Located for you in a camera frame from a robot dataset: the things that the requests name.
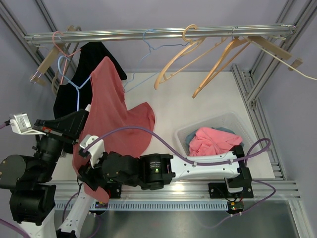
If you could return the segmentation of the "dark pink t shirt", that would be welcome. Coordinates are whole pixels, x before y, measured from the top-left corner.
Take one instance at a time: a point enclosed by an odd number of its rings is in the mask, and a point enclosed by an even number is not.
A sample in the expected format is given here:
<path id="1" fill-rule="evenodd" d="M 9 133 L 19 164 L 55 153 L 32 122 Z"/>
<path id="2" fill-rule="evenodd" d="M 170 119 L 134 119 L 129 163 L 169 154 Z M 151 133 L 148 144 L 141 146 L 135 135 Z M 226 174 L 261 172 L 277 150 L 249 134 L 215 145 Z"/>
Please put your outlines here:
<path id="1" fill-rule="evenodd" d="M 91 77 L 91 109 L 80 141 L 88 134 L 102 136 L 124 126 L 140 126 L 154 130 L 155 114 L 147 102 L 127 109 L 120 77 L 109 57 L 102 59 Z M 149 146 L 151 138 L 151 134 L 145 131 L 126 129 L 104 138 L 104 145 L 107 152 L 139 157 Z"/>

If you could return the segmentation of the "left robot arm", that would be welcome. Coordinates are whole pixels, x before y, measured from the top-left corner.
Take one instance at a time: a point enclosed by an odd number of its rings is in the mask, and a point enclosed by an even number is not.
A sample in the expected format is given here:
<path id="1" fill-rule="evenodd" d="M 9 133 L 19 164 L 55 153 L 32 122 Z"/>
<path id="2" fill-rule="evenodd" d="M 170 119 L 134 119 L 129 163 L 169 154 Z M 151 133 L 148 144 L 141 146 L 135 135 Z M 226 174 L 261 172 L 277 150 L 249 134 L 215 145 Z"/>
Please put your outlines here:
<path id="1" fill-rule="evenodd" d="M 35 136 L 33 156 L 10 155 L 0 163 L 0 187 L 10 190 L 10 211 L 18 227 L 1 220 L 1 224 L 15 230 L 24 238 L 39 238 L 48 231 L 56 232 L 49 222 L 53 220 L 55 185 L 49 185 L 65 144 L 79 141 L 88 111 L 80 109 L 58 119 L 36 120 L 32 125 L 26 113 L 12 114 L 1 128 L 10 126 L 19 135 Z"/>

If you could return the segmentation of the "light wooden hanger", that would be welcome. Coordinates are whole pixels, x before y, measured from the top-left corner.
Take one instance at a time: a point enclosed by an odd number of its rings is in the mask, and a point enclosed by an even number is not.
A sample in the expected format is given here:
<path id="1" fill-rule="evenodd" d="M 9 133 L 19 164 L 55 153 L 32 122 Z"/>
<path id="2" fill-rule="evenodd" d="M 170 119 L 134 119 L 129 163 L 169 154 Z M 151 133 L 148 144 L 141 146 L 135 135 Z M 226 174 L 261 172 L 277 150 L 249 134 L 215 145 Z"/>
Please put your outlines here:
<path id="1" fill-rule="evenodd" d="M 160 73 L 158 74 L 158 77 L 156 78 L 155 82 L 154 82 L 154 89 L 158 90 L 159 85 L 163 84 L 165 82 L 167 82 L 168 80 L 170 80 L 172 77 L 174 77 L 175 75 L 177 75 L 178 73 L 182 72 L 183 70 L 185 70 L 187 67 L 189 67 L 190 65 L 192 65 L 193 63 L 195 63 L 196 61 L 198 61 L 200 58 L 204 57 L 205 55 L 207 55 L 208 53 L 210 53 L 212 50 L 214 50 L 216 47 L 220 46 L 222 43 L 225 42 L 225 40 L 227 39 L 227 37 L 221 37 L 219 42 L 216 42 L 214 44 L 213 47 L 211 47 L 210 49 L 208 49 L 207 51 L 205 51 L 204 53 L 202 53 L 201 55 L 199 55 L 198 57 L 196 57 L 194 60 L 192 60 L 191 62 L 189 62 L 188 64 L 186 64 L 185 66 L 183 66 L 182 68 L 178 69 L 176 72 L 170 74 L 170 76 L 166 76 L 166 72 L 169 70 L 169 68 L 179 59 L 181 59 L 182 57 L 192 53 L 196 48 L 198 48 L 206 39 L 206 37 L 200 37 L 197 40 L 194 40 L 193 38 L 189 38 L 186 37 L 186 33 L 188 32 L 188 30 L 193 29 L 193 30 L 197 30 L 198 26 L 196 24 L 190 24 L 188 25 L 185 30 L 182 33 L 182 39 L 183 41 L 189 43 L 189 45 L 187 45 L 184 49 L 182 49 L 179 53 L 177 53 L 166 65 L 165 67 L 160 71 Z"/>

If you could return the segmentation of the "blue t shirt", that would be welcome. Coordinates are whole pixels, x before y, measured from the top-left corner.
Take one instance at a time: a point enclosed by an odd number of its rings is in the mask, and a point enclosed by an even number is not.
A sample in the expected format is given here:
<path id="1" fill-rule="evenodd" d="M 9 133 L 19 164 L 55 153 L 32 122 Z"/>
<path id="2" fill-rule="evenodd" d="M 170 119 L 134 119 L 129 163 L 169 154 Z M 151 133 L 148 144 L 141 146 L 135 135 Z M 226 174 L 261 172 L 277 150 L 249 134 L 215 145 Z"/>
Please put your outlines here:
<path id="1" fill-rule="evenodd" d="M 217 127 L 215 128 L 216 130 L 219 130 L 219 131 L 224 131 L 224 132 L 228 132 L 228 133 L 232 133 L 232 134 L 235 134 L 235 132 L 233 132 L 232 130 L 228 129 L 228 128 L 225 128 L 225 127 Z M 191 132 L 190 134 L 188 134 L 185 138 L 185 143 L 187 145 L 187 147 L 190 146 L 190 142 L 193 140 L 193 138 L 195 137 L 196 135 L 196 132 L 197 130 L 194 130 L 193 132 Z"/>

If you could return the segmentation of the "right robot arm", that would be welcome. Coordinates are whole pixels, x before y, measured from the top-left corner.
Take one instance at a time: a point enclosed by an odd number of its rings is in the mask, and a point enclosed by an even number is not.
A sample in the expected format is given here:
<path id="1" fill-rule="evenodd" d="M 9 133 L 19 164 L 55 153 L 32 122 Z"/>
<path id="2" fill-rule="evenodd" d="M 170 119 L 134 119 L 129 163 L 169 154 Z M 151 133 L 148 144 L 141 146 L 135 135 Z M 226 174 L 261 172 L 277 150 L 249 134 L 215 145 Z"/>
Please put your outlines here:
<path id="1" fill-rule="evenodd" d="M 78 173 L 79 179 L 93 191 L 110 183 L 158 190 L 180 180 L 220 178 L 224 181 L 209 184 L 211 198 L 252 198 L 252 177 L 243 157 L 240 145 L 224 154 L 192 157 L 191 162 L 170 154 L 134 158 L 103 152 L 95 165 L 87 162 Z"/>

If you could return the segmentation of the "light pink t shirt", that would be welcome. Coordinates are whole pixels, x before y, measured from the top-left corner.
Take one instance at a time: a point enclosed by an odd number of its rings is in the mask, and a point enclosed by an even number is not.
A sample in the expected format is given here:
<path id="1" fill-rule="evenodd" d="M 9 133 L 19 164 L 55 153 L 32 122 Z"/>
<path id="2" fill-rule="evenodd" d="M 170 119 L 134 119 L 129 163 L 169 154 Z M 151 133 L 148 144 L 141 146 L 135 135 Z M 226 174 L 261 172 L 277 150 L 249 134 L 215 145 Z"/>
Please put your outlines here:
<path id="1" fill-rule="evenodd" d="M 210 127 L 201 127 L 189 142 L 189 156 L 219 155 L 241 143 L 240 135 Z"/>

